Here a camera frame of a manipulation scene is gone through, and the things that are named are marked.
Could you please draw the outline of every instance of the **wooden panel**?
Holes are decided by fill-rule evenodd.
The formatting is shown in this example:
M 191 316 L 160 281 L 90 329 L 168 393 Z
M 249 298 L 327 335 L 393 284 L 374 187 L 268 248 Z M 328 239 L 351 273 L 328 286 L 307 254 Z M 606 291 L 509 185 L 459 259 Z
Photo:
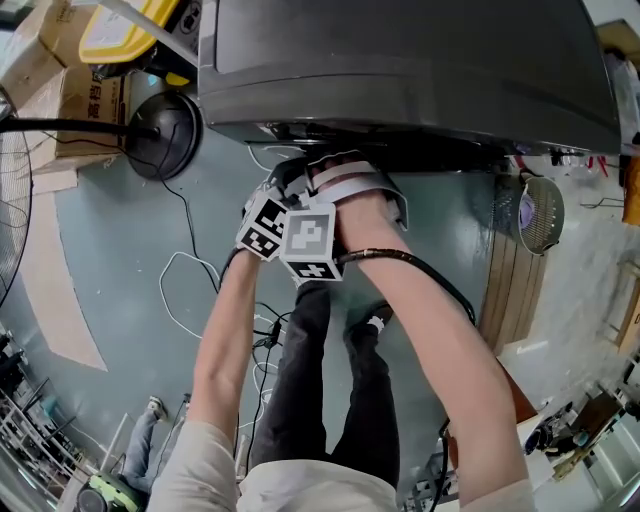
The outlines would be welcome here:
M 42 335 L 54 354 L 107 371 L 78 304 L 53 192 L 33 197 L 20 275 Z
M 506 343 L 515 341 L 516 327 L 525 302 L 525 293 L 529 275 L 531 272 L 531 264 L 533 256 L 521 245 L 516 247 L 516 258 L 513 265 L 513 275 L 511 277 L 511 286 L 509 287 L 509 298 L 507 299 L 507 307 L 505 308 L 504 318 L 498 333 L 498 341 L 494 348 L 494 352 L 499 354 L 502 347 Z
M 478 330 L 491 350 L 499 354 L 505 344 L 529 335 L 546 256 L 534 256 L 498 232 L 494 233 L 492 249 Z
M 516 324 L 516 333 L 513 341 L 523 340 L 529 335 L 531 324 L 527 325 L 527 317 L 529 316 L 529 310 L 532 307 L 534 310 L 536 308 L 536 303 L 533 302 L 533 292 L 536 289 L 538 272 L 540 270 L 540 261 L 541 258 L 538 256 L 533 256 L 531 260 L 529 279 L 527 279 L 527 288 L 524 292 L 524 301 L 522 303 L 522 309 L 520 309 L 520 317 L 518 318 L 518 323 Z
M 487 332 L 487 342 L 493 349 L 498 342 L 498 335 L 504 312 L 507 307 L 507 299 L 509 298 L 509 288 L 511 287 L 511 277 L 513 276 L 513 266 L 516 258 L 516 244 L 509 238 L 505 237 L 505 251 L 502 261 L 502 273 L 500 275 L 500 283 L 498 285 L 498 294 L 495 303 L 495 309 L 491 316 L 491 323 Z
M 487 293 L 485 294 L 478 328 L 482 337 L 487 341 L 489 341 L 489 326 L 491 325 L 491 319 L 493 318 L 493 312 L 496 308 L 496 300 L 498 298 L 498 288 L 500 286 L 500 276 L 502 275 L 502 262 L 504 260 L 505 245 L 505 236 L 500 233 L 494 233 Z
M 513 341 L 519 341 L 527 336 L 529 336 L 529 331 L 531 330 L 531 324 L 533 323 L 533 315 L 536 312 L 536 308 L 538 307 L 538 299 L 540 298 L 540 290 L 542 289 L 542 282 L 544 281 L 544 272 L 547 268 L 547 259 L 548 256 L 536 256 L 538 261 L 538 273 L 536 275 L 536 280 L 533 284 L 533 293 L 531 295 L 531 302 L 529 304 L 529 309 L 522 312 L 524 317 L 524 323 L 521 326 L 521 331 L 519 334 L 519 338 Z
M 630 354 L 636 346 L 636 334 L 640 327 L 640 281 L 636 280 L 633 286 L 633 292 L 629 299 L 627 311 L 624 314 L 624 320 L 620 325 L 620 331 L 616 338 L 618 352 L 622 354 Z

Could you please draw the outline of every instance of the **gray floor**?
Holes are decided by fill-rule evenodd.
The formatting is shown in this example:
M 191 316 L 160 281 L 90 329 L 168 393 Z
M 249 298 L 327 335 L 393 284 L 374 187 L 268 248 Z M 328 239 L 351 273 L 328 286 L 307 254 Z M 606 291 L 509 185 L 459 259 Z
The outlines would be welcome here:
M 266 164 L 272 160 L 266 155 Z M 189 200 L 200 256 L 218 268 L 232 246 L 241 205 L 264 176 L 245 147 L 207 130 L 191 167 L 171 181 Z M 487 279 L 489 234 L 473 212 L 488 211 L 492 178 L 400 176 L 397 183 L 410 202 L 410 245 L 479 310 Z M 109 371 L 51 354 L 19 281 L 0 311 L 0 320 L 25 345 L 34 373 L 51 378 L 50 389 L 59 397 L 61 409 L 76 414 L 74 424 L 107 445 L 123 413 L 137 416 L 150 394 L 162 397 L 175 413 L 182 394 L 190 391 L 198 339 L 171 321 L 158 288 L 158 277 L 171 255 L 190 252 L 186 220 L 181 202 L 162 186 L 138 177 L 124 158 L 108 169 L 101 165 L 83 169 L 79 187 L 58 193 L 56 204 L 76 294 Z M 200 331 L 215 300 L 204 271 L 186 258 L 177 259 L 164 286 L 174 314 Z M 339 438 L 351 387 L 341 341 L 346 312 L 376 297 L 356 268 L 349 269 L 334 295 L 324 366 L 329 449 Z M 283 266 L 277 262 L 264 266 L 258 298 L 285 312 L 294 297 L 293 282 Z M 262 309 L 258 312 L 271 316 Z M 256 320 L 256 327 L 268 325 Z M 399 326 L 394 325 L 384 337 L 380 351 L 392 372 L 406 488 L 411 470 L 431 453 L 444 413 Z M 272 355 L 273 362 L 277 355 Z M 241 424 L 253 419 L 256 406 L 249 372 Z M 250 428 L 243 431 L 250 434 Z

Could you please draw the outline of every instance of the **shoe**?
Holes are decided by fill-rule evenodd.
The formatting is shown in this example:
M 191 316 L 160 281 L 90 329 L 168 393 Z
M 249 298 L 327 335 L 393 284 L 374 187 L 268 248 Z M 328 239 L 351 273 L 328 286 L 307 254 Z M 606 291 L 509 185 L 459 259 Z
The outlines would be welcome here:
M 371 331 L 371 334 L 380 335 L 392 318 L 393 309 L 389 303 L 384 300 L 377 302 L 366 311 L 358 322 L 347 329 L 346 335 L 349 337 L 356 329 L 366 329 Z
M 164 404 L 162 400 L 160 400 L 156 396 L 149 397 L 149 403 L 147 404 L 147 409 L 153 411 L 158 418 L 158 421 L 167 421 L 167 410 L 164 408 Z

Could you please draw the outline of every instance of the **hand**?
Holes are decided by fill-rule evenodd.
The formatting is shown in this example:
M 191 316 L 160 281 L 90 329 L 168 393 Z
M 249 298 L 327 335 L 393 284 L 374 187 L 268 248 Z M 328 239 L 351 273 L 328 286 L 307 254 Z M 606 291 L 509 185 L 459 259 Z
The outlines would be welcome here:
M 341 163 L 353 160 L 344 159 Z M 325 163 L 325 169 L 340 165 L 333 160 Z M 311 169 L 312 174 L 320 174 L 319 168 Z M 320 190 L 354 175 L 340 176 L 320 187 Z M 384 194 L 377 190 L 362 192 L 336 204 L 338 211 L 337 233 L 345 249 L 358 251 L 368 248 L 390 247 L 392 241 L 398 239 L 393 226 L 388 220 L 387 200 Z

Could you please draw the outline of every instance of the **black pants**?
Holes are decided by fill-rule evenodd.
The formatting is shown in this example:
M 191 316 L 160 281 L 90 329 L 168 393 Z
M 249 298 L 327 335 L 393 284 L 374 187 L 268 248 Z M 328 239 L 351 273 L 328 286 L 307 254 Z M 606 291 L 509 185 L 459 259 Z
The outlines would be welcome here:
M 258 424 L 251 466 L 277 460 L 322 460 L 398 486 L 400 447 L 389 368 L 376 353 L 377 330 L 366 326 L 345 340 L 353 391 L 340 442 L 326 453 L 322 424 L 322 357 L 329 326 L 324 285 L 300 287 L 278 365 L 278 379 Z

